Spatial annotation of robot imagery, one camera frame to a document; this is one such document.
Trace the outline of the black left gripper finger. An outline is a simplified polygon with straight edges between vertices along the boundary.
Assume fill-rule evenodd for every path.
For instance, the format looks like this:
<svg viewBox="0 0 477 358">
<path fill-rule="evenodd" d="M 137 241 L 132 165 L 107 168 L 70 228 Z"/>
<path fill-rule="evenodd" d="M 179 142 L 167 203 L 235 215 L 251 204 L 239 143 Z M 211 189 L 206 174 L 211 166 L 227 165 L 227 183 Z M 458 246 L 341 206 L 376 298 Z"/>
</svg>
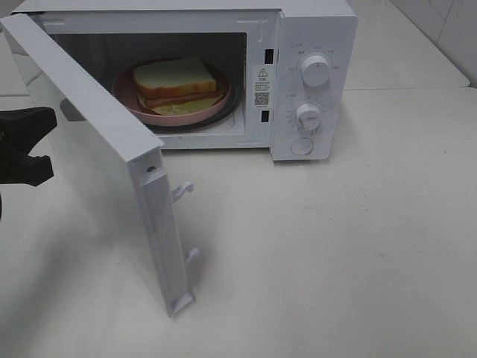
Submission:
<svg viewBox="0 0 477 358">
<path fill-rule="evenodd" d="M 50 107 L 1 111 L 1 144 L 32 149 L 56 127 L 56 115 Z"/>
<path fill-rule="evenodd" d="M 1 150 L 1 184 L 39 186 L 53 176 L 49 156 L 30 157 L 18 151 Z"/>
</svg>

